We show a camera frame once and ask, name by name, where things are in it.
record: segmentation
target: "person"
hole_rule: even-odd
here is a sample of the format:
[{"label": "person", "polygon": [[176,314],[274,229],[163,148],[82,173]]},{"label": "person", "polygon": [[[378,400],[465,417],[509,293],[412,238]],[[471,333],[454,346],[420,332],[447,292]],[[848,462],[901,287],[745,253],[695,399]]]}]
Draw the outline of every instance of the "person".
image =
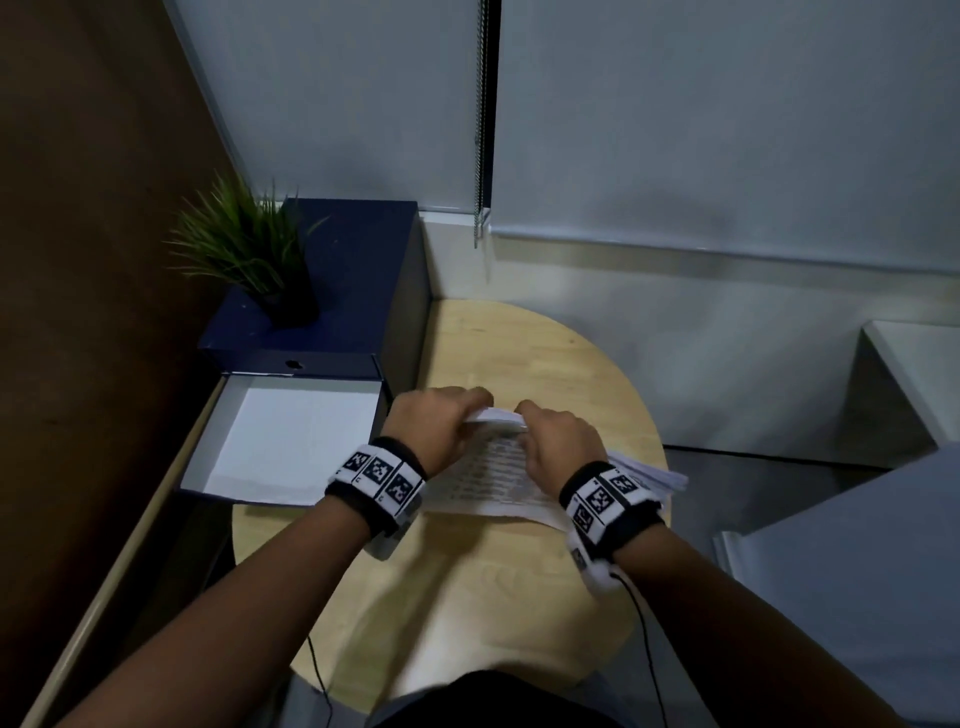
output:
[{"label": "person", "polygon": [[[431,476],[463,453],[464,420],[492,405],[482,388],[409,392],[396,398],[381,442],[399,443],[397,451]],[[600,435],[575,415],[529,400],[516,412],[528,427],[521,435],[527,472],[550,497],[559,498],[591,463],[606,463]],[[371,538],[368,519],[348,500],[321,499],[120,665],[61,728],[215,728],[242,721],[290,664]],[[904,725],[823,648],[662,522],[641,530],[612,559],[645,597],[720,726]],[[380,725],[494,720],[615,725],[489,670],[428,692]]]}]

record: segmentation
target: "drawer box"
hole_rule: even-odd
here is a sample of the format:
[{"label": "drawer box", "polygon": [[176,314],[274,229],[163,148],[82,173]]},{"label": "drawer box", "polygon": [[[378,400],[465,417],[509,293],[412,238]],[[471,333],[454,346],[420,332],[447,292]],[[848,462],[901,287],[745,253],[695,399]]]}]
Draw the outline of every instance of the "drawer box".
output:
[{"label": "drawer box", "polygon": [[417,204],[288,200],[284,209],[298,221],[320,317],[273,328],[233,286],[200,349],[224,374],[382,381],[388,400],[414,389],[431,302]]},{"label": "drawer box", "polygon": [[313,505],[387,414],[382,384],[288,376],[227,380],[180,488],[248,503]]}]

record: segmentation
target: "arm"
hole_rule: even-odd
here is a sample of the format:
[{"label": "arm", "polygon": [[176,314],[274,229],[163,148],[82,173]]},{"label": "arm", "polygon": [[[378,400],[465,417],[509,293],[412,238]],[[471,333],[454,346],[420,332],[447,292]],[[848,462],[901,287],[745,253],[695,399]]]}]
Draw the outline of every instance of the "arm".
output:
[{"label": "arm", "polygon": [[[516,411],[529,428],[527,472],[549,496],[587,463],[607,460],[597,431],[569,412],[530,401]],[[820,645],[666,526],[642,531],[613,557],[720,725],[904,726]]]},{"label": "arm", "polygon": [[[491,404],[481,388],[410,392],[382,434],[435,474],[462,452],[463,420]],[[236,725],[290,664],[370,537],[356,511],[324,498],[133,653],[60,728]]]}]

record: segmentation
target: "open drawer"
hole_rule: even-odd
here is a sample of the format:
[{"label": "open drawer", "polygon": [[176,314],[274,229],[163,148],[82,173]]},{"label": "open drawer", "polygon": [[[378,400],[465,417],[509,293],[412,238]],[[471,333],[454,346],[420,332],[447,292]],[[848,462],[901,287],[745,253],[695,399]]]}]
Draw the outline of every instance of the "open drawer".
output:
[{"label": "open drawer", "polygon": [[387,415],[383,382],[233,375],[180,488],[247,503],[313,505]]}]

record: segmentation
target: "forearm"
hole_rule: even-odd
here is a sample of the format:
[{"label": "forearm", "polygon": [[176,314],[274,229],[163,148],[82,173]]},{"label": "forearm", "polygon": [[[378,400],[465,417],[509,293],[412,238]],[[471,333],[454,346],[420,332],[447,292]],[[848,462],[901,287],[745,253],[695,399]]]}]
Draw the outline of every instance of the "forearm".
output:
[{"label": "forearm", "polygon": [[356,512],[322,500],[134,653],[62,728],[235,725],[290,663],[369,538]]},{"label": "forearm", "polygon": [[904,725],[820,645],[665,526],[614,558],[720,725]]}]

